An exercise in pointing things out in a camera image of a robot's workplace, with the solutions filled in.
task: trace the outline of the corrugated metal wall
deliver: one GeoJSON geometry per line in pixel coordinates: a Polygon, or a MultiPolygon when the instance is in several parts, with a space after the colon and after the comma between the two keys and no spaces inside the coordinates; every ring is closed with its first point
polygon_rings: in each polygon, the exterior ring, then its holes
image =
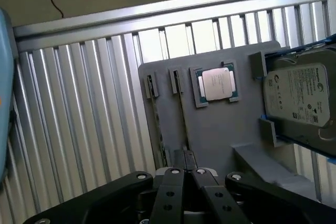
{"type": "MultiPolygon", "coordinates": [[[[255,11],[227,15],[225,6],[209,6],[164,14],[168,21],[146,18],[146,29],[137,29],[140,20],[20,40],[1,223],[21,223],[133,170],[153,173],[138,66],[268,40],[295,47],[336,33],[336,0],[308,2],[246,0],[227,7],[255,11]],[[180,22],[183,14],[190,22],[180,22]]],[[[298,172],[318,181],[322,201],[333,204],[334,165],[298,146],[295,153],[298,172]]]]}

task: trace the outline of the metal screw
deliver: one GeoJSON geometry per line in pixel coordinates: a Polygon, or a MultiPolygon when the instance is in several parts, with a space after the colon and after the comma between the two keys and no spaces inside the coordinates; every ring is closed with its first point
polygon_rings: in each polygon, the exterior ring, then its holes
{"type": "Polygon", "coordinates": [[[196,172],[197,172],[197,173],[200,173],[200,174],[203,174],[203,173],[205,173],[205,170],[203,170],[203,169],[198,169],[196,172]]]}
{"type": "Polygon", "coordinates": [[[148,224],[149,223],[149,219],[144,219],[142,221],[140,221],[139,224],[148,224]]]}
{"type": "Polygon", "coordinates": [[[232,175],[231,177],[232,177],[233,179],[235,179],[235,180],[241,180],[241,176],[238,175],[238,174],[234,174],[234,175],[232,175]]]}
{"type": "Polygon", "coordinates": [[[144,174],[141,174],[141,175],[138,175],[138,176],[137,176],[138,179],[144,179],[144,178],[146,178],[146,177],[147,177],[147,175],[144,175],[144,174]]]}
{"type": "Polygon", "coordinates": [[[40,220],[36,221],[34,224],[50,224],[50,220],[49,219],[40,219],[40,220]]]}

